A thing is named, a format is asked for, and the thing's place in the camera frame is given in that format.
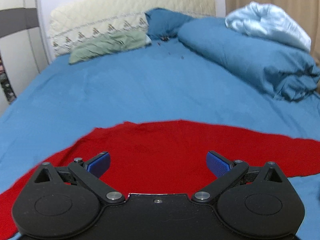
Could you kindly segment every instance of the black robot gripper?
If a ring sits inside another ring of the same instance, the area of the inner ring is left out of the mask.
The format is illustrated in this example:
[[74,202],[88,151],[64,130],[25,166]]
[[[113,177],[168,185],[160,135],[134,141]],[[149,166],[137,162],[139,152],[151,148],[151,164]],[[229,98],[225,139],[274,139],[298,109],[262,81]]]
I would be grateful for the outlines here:
[[214,151],[206,162],[217,179],[191,199],[125,198],[99,180],[110,166],[108,152],[86,162],[76,158],[67,167],[43,163],[12,208],[20,240],[298,239],[304,206],[276,163],[250,167]]

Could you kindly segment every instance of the cream headboard cover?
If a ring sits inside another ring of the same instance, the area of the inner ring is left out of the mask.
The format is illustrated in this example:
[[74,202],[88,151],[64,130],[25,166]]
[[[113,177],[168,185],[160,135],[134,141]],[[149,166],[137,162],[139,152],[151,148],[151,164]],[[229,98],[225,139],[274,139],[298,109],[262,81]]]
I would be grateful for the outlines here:
[[51,12],[49,39],[55,55],[103,33],[148,28],[144,12],[166,8],[196,18],[215,16],[214,0],[82,0]]

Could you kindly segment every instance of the wrinkled fabric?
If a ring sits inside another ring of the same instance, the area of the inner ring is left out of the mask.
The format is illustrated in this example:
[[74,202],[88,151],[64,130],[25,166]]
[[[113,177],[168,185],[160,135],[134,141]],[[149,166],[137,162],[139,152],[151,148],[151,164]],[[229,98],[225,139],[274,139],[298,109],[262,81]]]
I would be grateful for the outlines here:
[[320,79],[320,69],[306,52],[242,35],[226,28],[220,18],[186,23],[178,38],[185,46],[275,99],[305,99]]
[[225,24],[248,36],[277,41],[306,52],[311,38],[282,8],[273,4],[251,2],[227,15]]

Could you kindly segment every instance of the blue pillow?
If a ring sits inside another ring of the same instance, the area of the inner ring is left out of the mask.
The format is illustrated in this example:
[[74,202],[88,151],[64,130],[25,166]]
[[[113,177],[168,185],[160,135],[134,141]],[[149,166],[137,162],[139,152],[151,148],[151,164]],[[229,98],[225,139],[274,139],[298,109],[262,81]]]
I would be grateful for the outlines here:
[[180,27],[194,18],[163,8],[154,8],[145,13],[149,24],[147,35],[152,40],[161,37],[176,37]]
[[308,53],[228,29],[222,18],[208,17],[184,24],[178,38],[273,98],[302,100],[313,93],[320,79],[320,69]]

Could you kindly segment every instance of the green pillow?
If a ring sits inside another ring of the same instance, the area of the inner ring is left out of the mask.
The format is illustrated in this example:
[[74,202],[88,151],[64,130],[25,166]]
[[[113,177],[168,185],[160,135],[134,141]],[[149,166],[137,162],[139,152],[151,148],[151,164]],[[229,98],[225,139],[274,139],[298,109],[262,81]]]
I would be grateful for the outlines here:
[[86,61],[105,54],[140,48],[149,43],[151,43],[150,38],[142,31],[104,34],[75,47],[71,52],[69,64]]

